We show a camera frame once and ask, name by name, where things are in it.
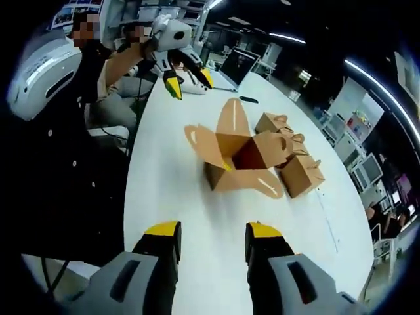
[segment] computer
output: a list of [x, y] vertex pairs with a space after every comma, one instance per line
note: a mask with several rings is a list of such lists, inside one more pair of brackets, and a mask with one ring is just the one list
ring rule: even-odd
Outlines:
[[372, 153], [365, 160], [357, 164], [350, 173], [350, 177], [360, 193], [365, 192], [382, 176], [381, 166]]
[[219, 71], [211, 71], [213, 88], [236, 92], [259, 55], [234, 47]]

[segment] monitor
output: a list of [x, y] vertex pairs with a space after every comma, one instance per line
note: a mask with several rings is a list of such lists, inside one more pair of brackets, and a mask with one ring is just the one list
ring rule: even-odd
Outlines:
[[395, 205], [401, 202], [400, 194], [398, 193], [398, 191], [392, 194], [392, 200]]
[[350, 174], [357, 189], [361, 193], [375, 184], [382, 175], [382, 169], [372, 153], [370, 153], [362, 162], [357, 164]]
[[258, 59], [259, 55], [234, 47], [220, 69], [220, 72], [234, 86], [239, 87]]
[[382, 170], [373, 154], [370, 154], [363, 161], [363, 168], [366, 171], [367, 178], [370, 182], [375, 182], [378, 177], [382, 176]]

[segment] shelf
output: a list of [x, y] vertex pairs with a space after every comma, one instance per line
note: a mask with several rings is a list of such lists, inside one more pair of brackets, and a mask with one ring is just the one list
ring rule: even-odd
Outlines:
[[[200, 24], [200, 22], [198, 22], [197, 20], [194, 20], [193, 18], [183, 18], [183, 19], [180, 19], [180, 21], [184, 22], [185, 24], [193, 25], [193, 26], [199, 26], [199, 24]], [[130, 23], [133, 23], [133, 22], [139, 22], [139, 21], [137, 19], [124, 20], [124, 21], [120, 21], [120, 22], [117, 22], [117, 23], [113, 23], [113, 24], [109, 25], [108, 28], [118, 28], [122, 25], [130, 24]]]

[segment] robotic arm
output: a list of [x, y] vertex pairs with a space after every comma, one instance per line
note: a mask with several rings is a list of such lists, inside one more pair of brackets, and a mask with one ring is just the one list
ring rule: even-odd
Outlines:
[[190, 45], [191, 27], [170, 15], [161, 15], [152, 24], [152, 42], [156, 50], [152, 53], [158, 72], [163, 73], [163, 82], [171, 95], [182, 100], [180, 81], [171, 60], [181, 61], [191, 73], [209, 89], [213, 88], [210, 73]]

